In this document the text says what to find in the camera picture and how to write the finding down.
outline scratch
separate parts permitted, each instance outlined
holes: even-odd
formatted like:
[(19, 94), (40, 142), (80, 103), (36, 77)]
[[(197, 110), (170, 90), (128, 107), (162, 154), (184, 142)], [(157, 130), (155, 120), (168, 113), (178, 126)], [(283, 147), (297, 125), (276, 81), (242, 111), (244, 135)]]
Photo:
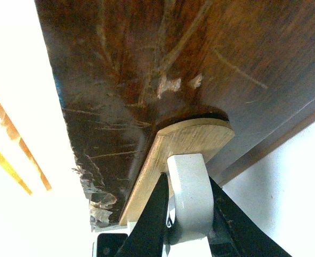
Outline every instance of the scratch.
[(96, 130), (129, 130), (129, 129), (142, 129), (143, 127), (127, 126), (127, 127), (95, 127)]
[(250, 102), (245, 102), (246, 104), (248, 104), (248, 103), (255, 103), (255, 102), (257, 102), (258, 100), (254, 100), (254, 101), (250, 101)]
[(181, 51), (184, 49), (186, 43), (190, 39), (190, 37), (193, 35), (193, 33), (197, 30), (197, 28), (200, 25), (200, 22), (203, 20), (205, 17), (206, 13), (210, 9), (212, 5), (212, 1), (205, 1), (203, 6), (200, 8), (200, 10), (197, 13), (197, 16), (193, 20), (192, 24), (190, 27), (187, 29), (185, 34), (182, 36), (182, 38), (179, 40), (177, 45), (169, 52), (166, 57), (163, 59), (162, 64), (159, 67), (160, 72), (167, 72), (169, 68), (173, 65), (175, 60), (178, 58), (180, 55)]
[(105, 24), (104, 16), (105, 15), (104, 15), (104, 1), (103, 0), (99, 2), (98, 11), (99, 11), (98, 15), (101, 20), (101, 23), (96, 26), (96, 32), (97, 32), (98, 37), (100, 38), (101, 47), (105, 54), (105, 58), (107, 62), (116, 72), (118, 72), (118, 69), (117, 67), (114, 66), (110, 53), (107, 49), (107, 39), (105, 35), (105, 30), (104, 30), (104, 24)]
[(100, 110), (100, 109), (103, 109), (105, 107), (104, 104), (98, 104), (96, 105), (95, 107), (90, 107), (91, 110)]
[(154, 52), (155, 69), (157, 69), (161, 64), (160, 63), (161, 56), (166, 54), (165, 43), (166, 43), (166, 36), (167, 36), (167, 28), (173, 16), (173, 9), (175, 6), (175, 2), (176, 0), (165, 0), (164, 2), (163, 16), (162, 16), (159, 30), (157, 32), (157, 41), (156, 41), (155, 52)]
[(240, 70), (239, 67), (235, 66), (234, 64), (231, 64), (230, 61), (228, 61), (228, 59), (226, 59), (224, 56), (222, 56), (216, 49), (213, 49), (213, 51), (215, 52), (215, 54), (217, 55), (218, 59), (228, 65), (230, 68), (232, 68), (233, 70), (235, 70), (237, 73), (239, 73), (240, 75), (242, 75), (243, 77), (245, 77), (246, 79), (254, 82), (255, 84), (261, 86), (264, 89), (267, 89), (268, 87), (263, 84), (262, 82), (256, 80), (255, 78), (249, 76), (247, 73), (245, 73), (244, 71)]
[(81, 99), (82, 95), (83, 95), (82, 93), (77, 94), (77, 95), (74, 97), (74, 99), (71, 101), (71, 104), (77, 103), (77, 102)]
[(105, 186), (105, 184), (104, 184), (104, 182), (103, 182), (103, 175), (102, 175), (102, 173), (100, 173), (100, 170), (99, 170), (98, 166), (91, 160), (91, 158), (90, 158), (87, 154), (85, 154), (85, 156), (86, 156), (87, 159), (92, 163), (92, 166), (93, 166), (93, 168), (95, 169), (95, 171), (100, 175), (101, 179), (100, 179), (99, 182), (100, 182), (103, 186)]
[(120, 153), (112, 153), (112, 154), (101, 154), (101, 155), (90, 157), (90, 159), (107, 157), (107, 156), (123, 155), (123, 154), (135, 154), (135, 153), (141, 153), (141, 152), (143, 151), (129, 151), (129, 152), (120, 152)]
[(248, 134), (248, 135), (238, 135), (238, 136), (235, 136), (236, 138), (241, 138), (241, 137), (249, 137), (250, 135), (260, 135), (262, 133), (252, 133), (252, 134)]
[(122, 147), (136, 146), (136, 143), (127, 143), (126, 145), (121, 145)]
[[(69, 111), (69, 112), (76, 112), (78, 114), (88, 114), (88, 115), (95, 115), (95, 116), (103, 116), (103, 117), (109, 117), (109, 115), (104, 115), (104, 114), (99, 114), (97, 112), (90, 112), (90, 111), (82, 111), (82, 110), (74, 110), (74, 109), (69, 109), (69, 108), (62, 108), (63, 111)], [(149, 127), (151, 126), (151, 123), (148, 122), (141, 122), (139, 120), (126, 120), (126, 119), (121, 119), (117, 118), (118, 120), (121, 120), (123, 122), (133, 124), (133, 125), (138, 125), (142, 127)], [(88, 120), (88, 122), (95, 122), (95, 123), (100, 123), (100, 124), (106, 124), (104, 122), (96, 122), (94, 120)], [(126, 126), (127, 124), (112, 124), (112, 125), (117, 125), (117, 126)]]
[(142, 103), (129, 103), (129, 104), (126, 104), (125, 107), (144, 107), (144, 104), (142, 104)]
[(105, 60), (104, 57), (103, 57), (100, 53), (98, 53), (97, 51), (93, 51), (93, 53), (94, 53), (94, 55), (95, 55), (96, 57), (98, 57), (100, 60), (102, 60), (102, 61)]
[(144, 85), (143, 85), (142, 91), (140, 93), (140, 96), (138, 97), (138, 106), (143, 107), (143, 108), (146, 106), (145, 97), (147, 95), (147, 92), (149, 89), (152, 89), (152, 86), (151, 86), (152, 68), (149, 68), (148, 74), (146, 74), (144, 77), (145, 77), (144, 78)]

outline white wall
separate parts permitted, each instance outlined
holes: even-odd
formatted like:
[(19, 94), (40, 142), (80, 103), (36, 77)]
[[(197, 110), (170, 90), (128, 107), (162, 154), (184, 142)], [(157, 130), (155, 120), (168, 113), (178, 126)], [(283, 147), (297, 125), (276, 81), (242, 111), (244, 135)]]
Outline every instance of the white wall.
[(315, 123), (223, 189), (293, 257), (315, 256)]
[(0, 256), (91, 256), (88, 200), (33, 0), (0, 1), (0, 103), (52, 185), (29, 196), (0, 167)]

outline clamp jaw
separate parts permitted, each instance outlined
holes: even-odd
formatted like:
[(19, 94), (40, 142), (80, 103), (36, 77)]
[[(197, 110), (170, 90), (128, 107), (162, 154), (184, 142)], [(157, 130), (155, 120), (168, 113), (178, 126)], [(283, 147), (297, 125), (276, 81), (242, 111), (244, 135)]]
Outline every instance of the clamp jaw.
[[(209, 178), (202, 157), (169, 157), (169, 173), (161, 174), (129, 237), (100, 234), (95, 257), (172, 257), (177, 247), (187, 256), (289, 257)], [(168, 211), (173, 205), (169, 204), (168, 177), (175, 199), (173, 222)]]

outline plywood pad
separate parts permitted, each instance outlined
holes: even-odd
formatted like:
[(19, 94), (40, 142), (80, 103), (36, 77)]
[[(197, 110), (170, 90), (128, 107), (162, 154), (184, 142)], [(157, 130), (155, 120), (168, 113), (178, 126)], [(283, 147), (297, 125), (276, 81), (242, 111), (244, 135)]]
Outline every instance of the plywood pad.
[(227, 122), (199, 118), (159, 130), (121, 216), (120, 225), (137, 221), (160, 177), (167, 172), (167, 158), (176, 154), (202, 153), (208, 162), (233, 137)]

